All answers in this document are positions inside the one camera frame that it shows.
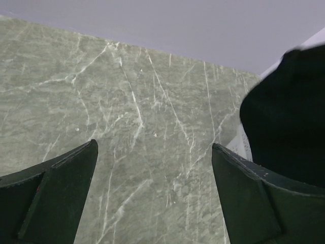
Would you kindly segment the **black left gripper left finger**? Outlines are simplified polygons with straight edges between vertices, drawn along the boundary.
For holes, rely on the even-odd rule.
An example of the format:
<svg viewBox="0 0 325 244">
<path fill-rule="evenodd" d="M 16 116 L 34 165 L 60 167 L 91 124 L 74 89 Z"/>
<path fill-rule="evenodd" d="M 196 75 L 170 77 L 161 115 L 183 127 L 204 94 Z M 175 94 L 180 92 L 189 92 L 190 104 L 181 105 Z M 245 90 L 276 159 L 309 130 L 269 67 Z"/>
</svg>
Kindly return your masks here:
<svg viewBox="0 0 325 244">
<path fill-rule="evenodd" d="M 87 143 L 1 177 L 1 243 L 74 243 L 98 158 Z"/>
</svg>

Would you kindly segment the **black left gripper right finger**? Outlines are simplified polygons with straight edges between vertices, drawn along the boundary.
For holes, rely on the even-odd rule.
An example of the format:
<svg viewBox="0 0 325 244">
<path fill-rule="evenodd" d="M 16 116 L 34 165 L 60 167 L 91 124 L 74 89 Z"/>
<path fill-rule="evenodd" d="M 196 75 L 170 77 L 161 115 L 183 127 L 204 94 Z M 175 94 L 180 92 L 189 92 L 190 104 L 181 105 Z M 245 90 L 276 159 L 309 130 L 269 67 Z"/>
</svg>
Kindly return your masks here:
<svg viewBox="0 0 325 244">
<path fill-rule="evenodd" d="M 212 167 L 230 243 L 324 243 L 324 189 L 212 145 Z"/>
</svg>

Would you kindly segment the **black t-shirt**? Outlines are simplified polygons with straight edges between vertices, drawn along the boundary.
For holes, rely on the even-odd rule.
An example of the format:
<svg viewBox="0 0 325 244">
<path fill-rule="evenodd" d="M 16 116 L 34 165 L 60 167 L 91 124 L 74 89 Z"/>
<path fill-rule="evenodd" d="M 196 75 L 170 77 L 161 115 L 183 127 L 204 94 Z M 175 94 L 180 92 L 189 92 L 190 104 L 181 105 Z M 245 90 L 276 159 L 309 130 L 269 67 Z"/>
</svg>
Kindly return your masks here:
<svg viewBox="0 0 325 244">
<path fill-rule="evenodd" d="M 324 46 L 294 49 L 244 98 L 254 163 L 324 187 Z"/>
</svg>

